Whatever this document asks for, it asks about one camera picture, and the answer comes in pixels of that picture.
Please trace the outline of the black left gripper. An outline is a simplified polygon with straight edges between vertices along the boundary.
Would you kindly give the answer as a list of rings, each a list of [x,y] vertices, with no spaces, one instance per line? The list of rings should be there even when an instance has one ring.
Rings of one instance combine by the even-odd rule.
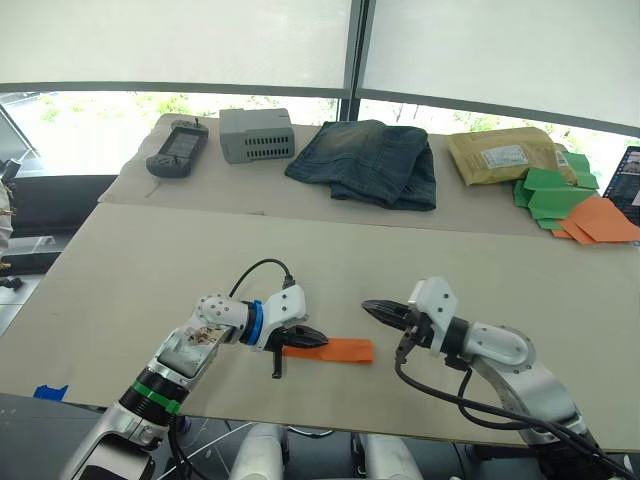
[[[283,348],[285,346],[298,349],[313,349],[328,344],[328,337],[322,332],[308,326],[277,328],[267,341],[267,350],[273,354],[273,379],[280,379],[283,374]]]

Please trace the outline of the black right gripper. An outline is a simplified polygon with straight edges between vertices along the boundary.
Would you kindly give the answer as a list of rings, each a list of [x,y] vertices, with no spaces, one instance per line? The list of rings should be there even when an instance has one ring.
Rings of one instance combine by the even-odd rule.
[[[408,311],[405,304],[391,300],[370,299],[363,301],[361,306],[384,325],[394,329],[404,329],[396,348],[397,362],[405,362],[415,347],[431,348],[433,328],[426,314],[413,313]]]

